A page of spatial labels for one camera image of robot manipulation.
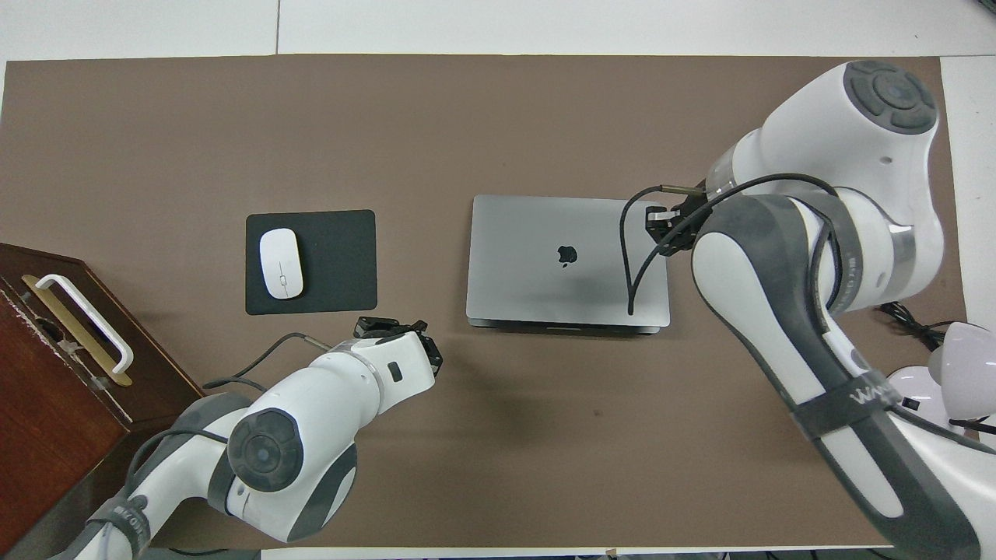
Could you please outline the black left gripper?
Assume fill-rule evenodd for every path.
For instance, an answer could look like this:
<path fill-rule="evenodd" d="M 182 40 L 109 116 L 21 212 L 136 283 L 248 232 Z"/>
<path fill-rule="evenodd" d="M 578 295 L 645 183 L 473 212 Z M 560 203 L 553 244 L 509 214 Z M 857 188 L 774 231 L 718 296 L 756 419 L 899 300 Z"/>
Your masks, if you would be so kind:
<path fill-rule="evenodd" d="M 353 353 L 370 366 L 376 380 L 435 380 L 444 358 L 427 329 L 424 321 L 359 317 L 353 326 Z"/>

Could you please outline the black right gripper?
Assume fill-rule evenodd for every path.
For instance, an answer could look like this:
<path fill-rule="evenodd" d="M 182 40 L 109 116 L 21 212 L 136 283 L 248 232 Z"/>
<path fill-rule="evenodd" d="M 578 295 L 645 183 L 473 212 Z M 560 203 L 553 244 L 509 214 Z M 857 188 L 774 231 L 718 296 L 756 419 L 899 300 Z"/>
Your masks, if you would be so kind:
<path fill-rule="evenodd" d="M 644 228 L 654 233 L 654 255 L 670 257 L 676 253 L 693 248 L 695 237 L 701 230 L 702 223 L 708 219 L 711 210 L 707 206 L 705 194 L 688 195 L 680 205 L 669 210 L 665 206 L 648 205 L 644 209 Z"/>

